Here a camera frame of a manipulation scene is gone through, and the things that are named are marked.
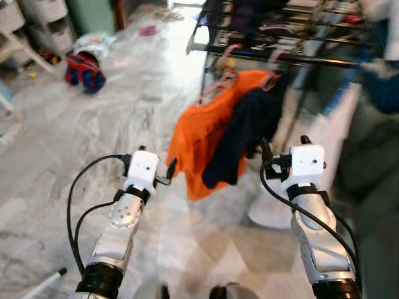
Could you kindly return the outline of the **printed plastic bag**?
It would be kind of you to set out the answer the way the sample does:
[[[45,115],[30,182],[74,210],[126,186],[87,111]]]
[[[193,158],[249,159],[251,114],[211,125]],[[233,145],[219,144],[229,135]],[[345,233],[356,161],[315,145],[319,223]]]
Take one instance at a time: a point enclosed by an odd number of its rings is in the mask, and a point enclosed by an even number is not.
[[[117,38],[114,35],[106,34],[105,32],[91,32],[91,34],[84,34],[78,37],[72,51],[75,54],[87,52],[99,62],[102,62],[108,57],[111,45],[116,40]]]

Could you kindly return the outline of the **robot leg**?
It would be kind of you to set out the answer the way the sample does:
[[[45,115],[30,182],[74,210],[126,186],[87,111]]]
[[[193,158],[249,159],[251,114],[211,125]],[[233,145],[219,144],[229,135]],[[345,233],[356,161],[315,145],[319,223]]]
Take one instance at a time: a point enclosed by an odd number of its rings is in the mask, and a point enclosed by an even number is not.
[[[260,299],[250,288],[236,282],[212,287],[208,299]]]
[[[159,287],[156,287],[155,295],[154,299],[170,299],[168,285],[161,284]]]

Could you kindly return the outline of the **green cabinet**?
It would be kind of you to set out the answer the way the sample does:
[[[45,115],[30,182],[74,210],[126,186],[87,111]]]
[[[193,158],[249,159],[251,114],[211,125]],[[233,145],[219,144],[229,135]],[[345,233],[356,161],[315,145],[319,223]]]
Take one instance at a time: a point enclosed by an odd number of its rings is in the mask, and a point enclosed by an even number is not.
[[[78,36],[116,32],[112,0],[65,0],[65,2]]]

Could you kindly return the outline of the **white garment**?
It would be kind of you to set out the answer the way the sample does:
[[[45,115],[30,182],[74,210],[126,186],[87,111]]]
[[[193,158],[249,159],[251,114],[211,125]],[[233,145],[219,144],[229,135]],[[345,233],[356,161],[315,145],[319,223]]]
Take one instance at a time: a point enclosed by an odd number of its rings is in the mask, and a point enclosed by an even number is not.
[[[352,116],[355,114],[359,100],[360,85],[346,83],[343,95],[333,97],[324,107],[323,112],[315,114],[311,120],[298,120],[296,112],[300,110],[299,99],[302,92],[289,88],[283,105],[283,116],[277,126],[274,141],[270,143],[271,152],[282,154],[299,143],[298,137],[308,136],[312,143],[321,145],[325,150],[327,168],[321,179],[321,189],[328,191],[334,181],[337,163],[339,162],[342,143],[350,131]],[[291,221],[290,207],[271,196],[263,187],[262,196],[255,199],[247,216],[260,227],[271,230],[289,230]]]

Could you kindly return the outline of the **brown wooden post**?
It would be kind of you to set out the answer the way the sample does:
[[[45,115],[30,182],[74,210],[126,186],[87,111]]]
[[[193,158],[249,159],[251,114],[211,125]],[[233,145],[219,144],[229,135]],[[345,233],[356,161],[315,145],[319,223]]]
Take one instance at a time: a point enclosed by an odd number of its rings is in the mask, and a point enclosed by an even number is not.
[[[112,7],[112,15],[116,31],[122,31],[128,27],[127,1],[128,0],[109,0]]]

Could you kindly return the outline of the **dark green sofa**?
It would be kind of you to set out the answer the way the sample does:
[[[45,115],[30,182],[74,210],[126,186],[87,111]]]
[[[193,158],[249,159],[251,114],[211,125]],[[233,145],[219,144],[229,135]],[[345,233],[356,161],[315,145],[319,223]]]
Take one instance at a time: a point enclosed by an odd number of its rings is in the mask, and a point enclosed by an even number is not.
[[[365,298],[399,299],[399,120],[377,110],[367,92],[351,126],[336,183],[355,201]]]

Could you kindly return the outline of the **navy blue garment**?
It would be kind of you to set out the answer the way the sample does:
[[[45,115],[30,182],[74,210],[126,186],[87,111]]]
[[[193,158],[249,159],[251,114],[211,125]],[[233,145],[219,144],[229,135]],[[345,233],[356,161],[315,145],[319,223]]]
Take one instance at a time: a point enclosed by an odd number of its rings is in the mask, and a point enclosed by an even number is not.
[[[273,140],[282,119],[283,98],[290,82],[291,75],[279,72],[271,89],[263,89],[261,80],[257,80],[254,87],[244,88],[236,97],[231,118],[203,170],[205,187],[214,189],[221,183],[236,185],[241,160],[254,156],[261,140]]]

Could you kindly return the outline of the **white stick black tip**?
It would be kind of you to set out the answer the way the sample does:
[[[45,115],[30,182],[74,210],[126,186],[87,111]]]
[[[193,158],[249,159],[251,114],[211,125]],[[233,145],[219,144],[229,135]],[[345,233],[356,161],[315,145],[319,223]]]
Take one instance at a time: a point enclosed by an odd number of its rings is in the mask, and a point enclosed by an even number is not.
[[[36,296],[40,295],[43,291],[46,290],[46,288],[49,288],[52,284],[59,281],[67,273],[67,268],[60,268],[60,270],[54,272],[51,276],[36,285],[36,287],[32,287],[31,290],[24,293],[23,296],[19,297],[18,299],[35,299]]]

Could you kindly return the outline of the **black metal drying rack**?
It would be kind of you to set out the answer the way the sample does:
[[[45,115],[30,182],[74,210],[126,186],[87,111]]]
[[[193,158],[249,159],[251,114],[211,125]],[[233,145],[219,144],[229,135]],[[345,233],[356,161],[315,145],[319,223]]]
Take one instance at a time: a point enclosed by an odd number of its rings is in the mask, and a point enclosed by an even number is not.
[[[362,0],[205,0],[196,27],[207,28],[210,39],[191,40],[187,52],[207,52],[214,63],[229,45],[240,44],[230,57],[267,63],[282,49],[277,63],[299,66],[300,82],[315,65],[343,69],[336,97],[361,78],[357,51],[370,45]]]

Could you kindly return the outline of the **robot right leg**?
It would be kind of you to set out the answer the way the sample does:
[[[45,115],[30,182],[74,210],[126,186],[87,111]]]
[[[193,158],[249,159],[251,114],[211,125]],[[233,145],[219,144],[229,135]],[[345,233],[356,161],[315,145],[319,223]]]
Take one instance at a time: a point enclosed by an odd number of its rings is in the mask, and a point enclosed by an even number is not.
[[[250,288],[236,282],[212,287],[208,299],[260,299]]]

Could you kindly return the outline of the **beige cloth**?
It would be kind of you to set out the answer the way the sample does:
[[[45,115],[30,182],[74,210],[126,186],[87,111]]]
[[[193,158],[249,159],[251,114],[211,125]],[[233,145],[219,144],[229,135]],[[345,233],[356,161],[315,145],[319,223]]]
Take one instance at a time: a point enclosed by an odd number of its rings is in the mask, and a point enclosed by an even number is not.
[[[175,11],[174,9],[167,9],[167,8],[161,8],[157,9],[155,12],[156,18],[159,18],[160,20],[164,21],[182,21],[183,20],[183,15],[179,11]]]

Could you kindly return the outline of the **blue denim garment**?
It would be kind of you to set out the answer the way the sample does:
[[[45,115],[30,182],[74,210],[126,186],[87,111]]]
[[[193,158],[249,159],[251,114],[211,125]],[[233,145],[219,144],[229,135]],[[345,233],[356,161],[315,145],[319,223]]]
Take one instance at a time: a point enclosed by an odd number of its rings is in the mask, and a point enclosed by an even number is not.
[[[362,83],[377,110],[396,114],[399,112],[399,40],[393,20],[383,18],[367,24],[370,45],[357,51]]]

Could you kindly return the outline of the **orange T-shirt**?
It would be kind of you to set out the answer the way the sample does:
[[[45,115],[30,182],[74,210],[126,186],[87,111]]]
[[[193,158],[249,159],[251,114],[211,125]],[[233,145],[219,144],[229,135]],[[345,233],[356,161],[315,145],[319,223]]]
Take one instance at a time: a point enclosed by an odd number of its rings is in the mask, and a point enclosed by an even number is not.
[[[254,87],[257,80],[263,81],[265,70],[247,70],[238,72],[234,83],[219,89],[216,96],[201,105],[188,106],[182,112],[172,132],[166,164],[177,158],[174,178],[180,172],[185,174],[187,197],[190,201],[199,201],[210,196],[213,191],[228,186],[227,183],[214,189],[203,185],[202,173],[210,161],[217,143],[221,140],[224,126],[230,120],[236,97],[246,87]]]

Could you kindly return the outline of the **pink plastic hanger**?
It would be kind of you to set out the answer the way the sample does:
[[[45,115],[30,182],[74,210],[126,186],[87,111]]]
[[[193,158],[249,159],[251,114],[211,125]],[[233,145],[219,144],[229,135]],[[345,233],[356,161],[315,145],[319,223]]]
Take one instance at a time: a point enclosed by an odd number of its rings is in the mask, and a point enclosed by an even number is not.
[[[232,51],[241,48],[242,45],[240,44],[229,45],[228,48],[225,49],[219,60],[214,63],[213,66],[216,66],[217,69],[221,69],[223,71],[222,76],[219,78],[219,80],[217,80],[216,83],[214,83],[214,85],[202,92],[196,102],[197,105],[201,105],[203,103],[203,100],[206,99],[208,96],[211,96],[215,91],[227,88],[229,85],[234,83],[238,76],[238,71],[236,70],[236,63],[231,60],[230,56]]]

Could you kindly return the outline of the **red blue striped cloth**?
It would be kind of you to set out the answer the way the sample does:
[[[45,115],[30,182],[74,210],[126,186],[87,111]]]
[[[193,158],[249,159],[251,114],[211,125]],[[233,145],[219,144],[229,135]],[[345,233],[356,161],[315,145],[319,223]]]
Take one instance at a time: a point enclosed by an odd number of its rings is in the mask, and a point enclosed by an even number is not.
[[[71,86],[81,85],[86,94],[95,94],[107,80],[94,54],[88,52],[68,52],[65,55],[67,68],[64,80]]]

